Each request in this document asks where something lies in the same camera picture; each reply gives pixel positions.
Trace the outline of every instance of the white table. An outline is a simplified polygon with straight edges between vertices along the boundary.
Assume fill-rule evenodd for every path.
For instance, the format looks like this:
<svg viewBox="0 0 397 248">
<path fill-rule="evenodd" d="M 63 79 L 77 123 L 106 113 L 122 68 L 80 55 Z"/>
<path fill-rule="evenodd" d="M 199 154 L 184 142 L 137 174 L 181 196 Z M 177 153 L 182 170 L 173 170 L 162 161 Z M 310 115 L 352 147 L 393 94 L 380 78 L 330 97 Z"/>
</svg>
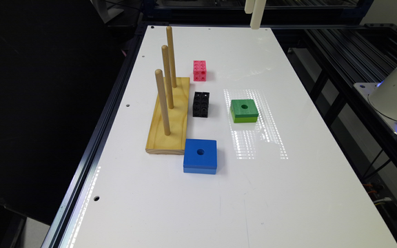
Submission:
<svg viewBox="0 0 397 248">
<path fill-rule="evenodd" d="M 167 43 L 165 27 L 148 27 L 61 247 L 397 247 L 270 29 L 173 33 L 178 77 L 207 63 L 190 106 L 210 92 L 209 117 L 190 111 L 187 137 L 217 140 L 217 174 L 145 152 Z M 257 123 L 233 124 L 231 99 L 254 99 Z"/>
</svg>

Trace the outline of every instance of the green square block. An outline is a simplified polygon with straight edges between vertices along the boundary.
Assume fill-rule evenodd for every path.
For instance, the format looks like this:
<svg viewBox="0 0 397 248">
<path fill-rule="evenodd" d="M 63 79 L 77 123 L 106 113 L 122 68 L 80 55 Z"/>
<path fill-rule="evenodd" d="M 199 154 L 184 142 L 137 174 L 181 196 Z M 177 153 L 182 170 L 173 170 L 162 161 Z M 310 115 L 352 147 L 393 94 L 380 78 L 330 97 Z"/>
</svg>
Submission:
<svg viewBox="0 0 397 248">
<path fill-rule="evenodd" d="M 258 119 L 258 110 L 252 99 L 232 100 L 231 114 L 234 123 L 254 123 Z"/>
</svg>

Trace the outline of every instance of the blue block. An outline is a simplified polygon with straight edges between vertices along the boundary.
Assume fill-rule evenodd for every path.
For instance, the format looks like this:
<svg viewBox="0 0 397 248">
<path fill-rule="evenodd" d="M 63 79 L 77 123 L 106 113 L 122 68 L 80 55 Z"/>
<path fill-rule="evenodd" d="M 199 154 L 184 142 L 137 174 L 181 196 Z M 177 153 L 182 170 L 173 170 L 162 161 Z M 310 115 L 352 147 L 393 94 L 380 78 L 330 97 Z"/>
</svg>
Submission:
<svg viewBox="0 0 397 248">
<path fill-rule="evenodd" d="M 187 138 L 183 172 L 215 174 L 217 170 L 217 141 Z"/>
<path fill-rule="evenodd" d="M 183 168 L 184 173 L 198 173 L 198 174 L 212 174 L 217 173 L 217 169 L 195 169 L 195 168 Z"/>
</svg>

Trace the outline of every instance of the pink block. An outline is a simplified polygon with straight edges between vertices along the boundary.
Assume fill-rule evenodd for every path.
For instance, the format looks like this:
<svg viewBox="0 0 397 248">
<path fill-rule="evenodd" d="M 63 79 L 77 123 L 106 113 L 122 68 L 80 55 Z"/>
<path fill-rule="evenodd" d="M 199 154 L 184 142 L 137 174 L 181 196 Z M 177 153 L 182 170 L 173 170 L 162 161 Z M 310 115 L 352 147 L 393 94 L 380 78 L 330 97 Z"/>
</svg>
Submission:
<svg viewBox="0 0 397 248">
<path fill-rule="evenodd" d="M 206 61 L 194 61 L 194 81 L 206 81 Z"/>
</svg>

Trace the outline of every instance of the wooden dowel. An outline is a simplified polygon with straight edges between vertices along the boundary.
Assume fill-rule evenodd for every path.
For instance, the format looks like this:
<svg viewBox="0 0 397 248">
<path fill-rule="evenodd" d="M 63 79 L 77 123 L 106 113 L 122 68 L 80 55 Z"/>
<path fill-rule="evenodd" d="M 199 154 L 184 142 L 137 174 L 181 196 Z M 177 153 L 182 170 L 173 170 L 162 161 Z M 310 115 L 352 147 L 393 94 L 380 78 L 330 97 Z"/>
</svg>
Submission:
<svg viewBox="0 0 397 248">
<path fill-rule="evenodd" d="M 166 35 L 168 37 L 168 50 L 170 54 L 171 83 L 172 87 L 177 87 L 176 62 L 174 60 L 174 42 L 172 41 L 172 28 L 166 27 Z"/>
<path fill-rule="evenodd" d="M 174 101 L 172 98 L 172 88 L 171 88 L 171 76 L 170 76 L 170 59 L 168 56 L 168 47 L 162 45 L 162 56 L 163 56 L 163 69 L 165 69 L 165 82 L 166 82 L 166 92 L 168 93 L 168 107 L 172 110 L 174 108 Z"/>
<path fill-rule="evenodd" d="M 171 134 L 170 118 L 168 116 L 168 108 L 166 106 L 165 84 L 163 83 L 162 70 L 157 69 L 155 74 L 156 74 L 156 82 L 157 82 L 157 91 L 159 92 L 160 109 L 162 112 L 163 129 L 165 130 L 165 135 L 168 136 Z"/>
</svg>

